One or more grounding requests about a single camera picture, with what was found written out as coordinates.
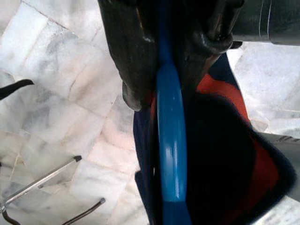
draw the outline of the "red fabric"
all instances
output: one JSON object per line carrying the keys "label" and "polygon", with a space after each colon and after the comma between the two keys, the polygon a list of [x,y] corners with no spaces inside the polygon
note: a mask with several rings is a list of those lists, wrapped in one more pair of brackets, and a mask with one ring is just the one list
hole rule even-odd
{"label": "red fabric", "polygon": [[[199,83],[197,90],[202,94],[217,94],[228,99],[238,110],[240,115],[249,122],[246,107],[240,90],[229,83],[214,80],[209,74]],[[251,210],[279,180],[278,170],[269,153],[252,139],[255,150],[255,165],[253,168],[249,187],[244,196],[239,199],[234,209],[225,212],[220,220],[220,225],[229,225],[245,211]]]}

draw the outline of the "marble floor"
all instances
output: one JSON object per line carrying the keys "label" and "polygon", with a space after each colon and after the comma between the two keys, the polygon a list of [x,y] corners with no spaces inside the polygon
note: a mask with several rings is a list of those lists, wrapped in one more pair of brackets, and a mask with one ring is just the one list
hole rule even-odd
{"label": "marble floor", "polygon": [[[134,182],[133,111],[109,55],[97,0],[0,1],[0,87],[35,85],[0,101],[0,202],[74,155],[83,160],[13,202],[22,225],[147,225]],[[300,138],[300,48],[245,43],[229,59],[259,131]],[[300,224],[286,197],[257,225]],[[0,217],[0,225],[6,225]]]}

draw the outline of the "metal rod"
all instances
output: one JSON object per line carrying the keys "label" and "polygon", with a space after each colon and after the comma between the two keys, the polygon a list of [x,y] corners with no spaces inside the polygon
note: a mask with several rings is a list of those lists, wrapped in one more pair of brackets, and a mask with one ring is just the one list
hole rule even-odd
{"label": "metal rod", "polygon": [[45,183],[46,181],[50,180],[52,177],[56,176],[57,174],[59,174],[60,172],[62,172],[63,170],[65,170],[70,164],[72,164],[74,162],[78,162],[81,159],[82,159],[81,156],[75,156],[74,158],[72,158],[68,162],[66,162],[63,165],[57,167],[56,169],[54,169],[51,172],[47,173],[46,175],[42,176],[38,180],[32,182],[31,184],[25,186],[21,190],[17,191],[16,193],[12,194],[11,196],[9,196],[4,201],[4,204],[2,206],[4,206],[4,208],[5,208],[7,205],[9,205],[14,200],[18,199],[19,197],[27,194],[32,189],[34,189],[34,188],[40,186],[41,184]]}

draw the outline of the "silver metal bar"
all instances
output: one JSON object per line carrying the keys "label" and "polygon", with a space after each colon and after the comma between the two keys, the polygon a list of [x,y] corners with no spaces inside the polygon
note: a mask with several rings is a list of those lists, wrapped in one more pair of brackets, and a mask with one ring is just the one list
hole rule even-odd
{"label": "silver metal bar", "polygon": [[3,203],[2,208],[5,208],[7,205],[9,205],[11,202],[13,202],[14,200],[18,199],[19,197],[27,194],[29,191],[31,191],[32,189],[40,186],[41,184],[45,183],[46,181],[50,180],[52,177],[56,176],[57,174],[59,174],[60,172],[62,172],[63,170],[65,170],[70,164],[74,163],[74,162],[78,162],[80,161],[82,158],[81,156],[75,156],[74,158],[72,158],[71,160],[69,160],[68,162],[64,163],[63,165],[57,167],[56,169],[52,170],[51,172],[47,173],[46,175],[42,176],[41,178],[39,178],[38,180],[35,180],[34,182],[32,182],[31,184],[25,186],[24,188],[22,188],[21,190],[17,191],[16,193],[12,194],[11,196],[9,196]]}

